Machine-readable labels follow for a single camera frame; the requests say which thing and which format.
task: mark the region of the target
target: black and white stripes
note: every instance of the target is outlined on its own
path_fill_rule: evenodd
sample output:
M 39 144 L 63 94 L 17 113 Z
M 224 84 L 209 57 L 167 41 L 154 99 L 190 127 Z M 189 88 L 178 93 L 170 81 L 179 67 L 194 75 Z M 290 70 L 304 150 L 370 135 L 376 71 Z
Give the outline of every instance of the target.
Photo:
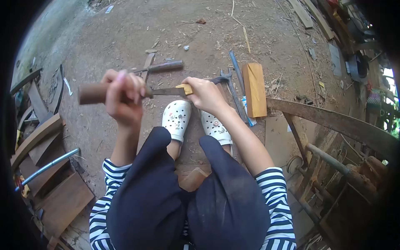
M 107 191 L 106 195 L 95 203 L 89 219 L 90 246 L 94 250 L 114 250 L 110 235 L 107 232 L 106 215 L 110 208 L 112 197 L 124 181 L 126 172 L 131 165 L 117 167 L 109 159 L 105 159 L 103 162 Z
M 288 206 L 286 181 L 281 168 L 267 168 L 256 176 L 269 206 L 271 225 L 261 250 L 296 249 L 292 214 Z

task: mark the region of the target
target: hand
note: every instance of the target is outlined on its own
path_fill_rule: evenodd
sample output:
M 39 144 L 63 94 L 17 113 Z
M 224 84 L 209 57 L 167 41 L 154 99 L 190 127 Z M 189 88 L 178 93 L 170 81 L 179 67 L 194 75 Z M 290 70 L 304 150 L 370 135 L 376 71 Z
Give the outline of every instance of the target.
M 125 70 L 108 70 L 101 83 L 110 84 L 106 95 L 106 110 L 117 121 L 118 129 L 132 131 L 140 128 L 143 116 L 142 97 L 145 94 L 143 79 L 133 73 L 127 74 Z M 121 102 L 122 93 L 131 101 Z
M 182 84 L 189 84 L 192 87 L 193 94 L 188 95 L 187 98 L 203 111 L 216 116 L 218 111 L 229 107 L 217 86 L 210 81 L 187 77 Z

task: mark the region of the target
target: dark blue pants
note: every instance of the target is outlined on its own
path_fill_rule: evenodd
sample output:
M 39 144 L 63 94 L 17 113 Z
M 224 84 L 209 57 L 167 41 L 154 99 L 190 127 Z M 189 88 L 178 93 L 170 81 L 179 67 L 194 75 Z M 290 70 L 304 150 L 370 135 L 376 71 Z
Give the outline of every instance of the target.
M 187 220 L 196 250 L 259 250 L 270 216 L 254 178 L 216 139 L 203 136 L 212 174 L 188 193 L 174 174 L 170 141 L 168 130 L 155 127 L 115 193 L 106 217 L 115 249 L 183 249 Z

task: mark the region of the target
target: wooden-handled tool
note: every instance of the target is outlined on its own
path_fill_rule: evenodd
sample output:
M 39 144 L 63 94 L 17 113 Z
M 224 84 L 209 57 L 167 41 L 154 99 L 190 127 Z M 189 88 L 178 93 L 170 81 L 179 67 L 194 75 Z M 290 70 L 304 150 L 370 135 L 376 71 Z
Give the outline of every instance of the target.
M 109 84 L 85 84 L 79 87 L 78 103 L 84 104 L 96 104 L 105 103 L 106 94 Z M 145 97 L 153 98 L 153 95 L 171 95 L 171 96 L 186 96 L 193 94 L 192 87 L 189 84 L 181 84 L 175 88 L 163 88 L 152 90 L 146 86 Z M 122 102 L 128 102 L 128 97 L 124 94 Z
M 133 73 L 138 73 L 138 72 L 142 72 L 145 70 L 147 70 L 148 72 L 156 72 L 156 71 L 173 70 L 173 69 L 179 69 L 179 68 L 183 68 L 182 60 L 153 64 L 144 69 L 134 70 Z

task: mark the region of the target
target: left hand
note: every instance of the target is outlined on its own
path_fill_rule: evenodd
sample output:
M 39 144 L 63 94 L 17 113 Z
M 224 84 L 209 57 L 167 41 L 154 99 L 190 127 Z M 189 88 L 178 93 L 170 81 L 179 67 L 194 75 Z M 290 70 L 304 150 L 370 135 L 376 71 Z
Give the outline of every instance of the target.
M 107 113 L 117 121 L 118 129 L 132 131 L 140 128 L 142 97 L 145 95 L 143 79 L 134 73 L 127 74 L 126 70 L 108 70 L 101 83 L 110 84 L 105 105 Z M 122 93 L 130 99 L 128 103 L 121 101 Z

